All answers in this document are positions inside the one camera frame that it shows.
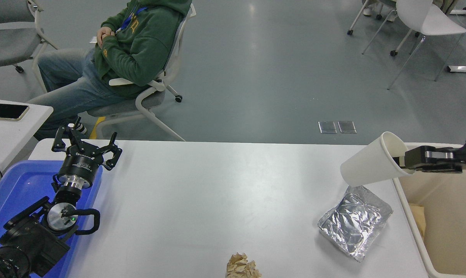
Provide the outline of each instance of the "lanyard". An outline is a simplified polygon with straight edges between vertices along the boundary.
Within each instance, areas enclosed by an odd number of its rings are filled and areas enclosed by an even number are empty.
[[[120,31],[122,30],[125,30],[125,28],[127,28],[127,26],[130,24],[130,21],[132,21],[132,17],[135,15],[138,15],[141,11],[147,9],[147,7],[143,7],[143,8],[140,8],[138,11],[135,12],[134,14],[134,10],[135,8],[132,10],[132,12],[130,13],[130,15],[128,16],[127,19],[125,19],[125,21],[123,21],[123,24],[121,24],[121,28],[120,28]]]

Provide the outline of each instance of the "yellow object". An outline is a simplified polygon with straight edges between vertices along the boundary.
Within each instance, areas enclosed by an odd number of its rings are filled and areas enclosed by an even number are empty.
[[[262,274],[255,268],[255,261],[248,262],[247,255],[236,253],[226,265],[226,278],[259,278]]]
[[[88,137],[89,139],[97,139],[97,132],[95,131],[95,128],[97,127],[97,125],[99,125],[100,122],[102,122],[104,120],[106,120],[106,117],[99,117],[97,119],[97,121],[95,122],[94,128],[90,132],[90,136]]]
[[[424,207],[417,204],[408,204],[410,209],[412,210],[413,219],[415,219],[415,224],[417,224],[418,231],[420,232],[420,236],[422,240],[425,236],[425,213]]]

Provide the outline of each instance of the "aluminum foil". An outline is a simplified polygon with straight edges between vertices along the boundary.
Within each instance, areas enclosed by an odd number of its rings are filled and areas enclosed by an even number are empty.
[[[386,202],[364,186],[349,186],[341,202],[322,216],[318,226],[343,253],[362,262],[392,213]]]

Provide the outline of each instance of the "white desk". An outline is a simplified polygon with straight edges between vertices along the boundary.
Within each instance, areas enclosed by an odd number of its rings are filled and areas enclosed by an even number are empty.
[[[30,159],[63,160],[51,144]],[[362,263],[319,232],[347,187],[339,166],[362,146],[117,144],[94,204],[101,227],[80,238],[70,278],[220,278],[236,252],[266,278],[427,278],[392,181],[368,186],[394,213]]]
[[[0,100],[0,103],[24,104]],[[28,104],[29,109],[19,121],[0,120],[0,170],[3,171],[32,135],[53,112],[49,106]]]

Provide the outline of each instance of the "blue tray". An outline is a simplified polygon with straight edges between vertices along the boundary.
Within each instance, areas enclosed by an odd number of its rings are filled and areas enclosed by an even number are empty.
[[[16,163],[6,172],[0,181],[0,237],[6,232],[3,225],[13,216],[44,196],[48,196],[49,201],[53,201],[55,192],[51,183],[53,175],[60,171],[62,163],[62,161],[25,160]],[[99,167],[92,187],[82,190],[82,196],[77,202],[78,209],[92,207],[101,183],[101,175],[102,167]],[[77,225],[80,229],[87,218],[85,216],[79,218]],[[72,236],[67,241],[70,246],[69,252],[44,275],[44,278],[65,278],[78,237]]]

